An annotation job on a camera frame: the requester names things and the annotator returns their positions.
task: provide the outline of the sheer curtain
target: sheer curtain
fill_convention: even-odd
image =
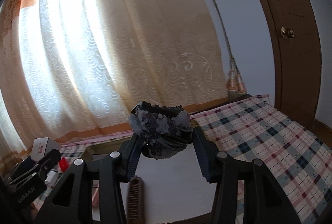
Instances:
[[[26,150],[9,118],[0,90],[0,171],[9,172],[10,167],[26,156]]]
[[[6,0],[0,50],[11,150],[125,130],[142,100],[193,111],[227,97],[204,0]]]

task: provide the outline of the door frame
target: door frame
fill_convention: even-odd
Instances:
[[[276,94],[275,94],[275,108],[281,110],[281,103],[283,97],[283,86],[282,86],[282,59],[280,51],[280,32],[276,30],[277,21],[283,20],[282,11],[280,9],[280,4],[278,0],[260,0],[268,28],[270,31],[274,63],[275,63],[275,81],[276,81]],[[312,111],[313,114],[316,114],[318,98],[316,99],[315,109]]]

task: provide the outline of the plaid tablecloth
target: plaid tablecloth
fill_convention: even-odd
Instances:
[[[268,95],[191,116],[206,137],[235,159],[265,162],[288,195],[303,224],[312,224],[332,199],[332,150],[314,134],[269,105]],[[120,139],[132,132],[108,135],[81,143],[64,144],[63,157],[71,163],[87,146]],[[52,188],[35,205],[39,209]],[[236,223],[242,223],[244,185],[238,185]]]

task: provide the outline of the crumpled cloth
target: crumpled cloth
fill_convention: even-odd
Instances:
[[[142,154],[154,159],[168,159],[193,142],[190,117],[182,106],[160,107],[140,102],[129,116],[134,133],[145,144]]]

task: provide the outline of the red object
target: red object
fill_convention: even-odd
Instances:
[[[99,187],[96,187],[96,189],[93,191],[92,207],[99,208]]]
[[[59,166],[61,171],[64,173],[69,168],[67,159],[61,158],[61,160],[59,161]]]

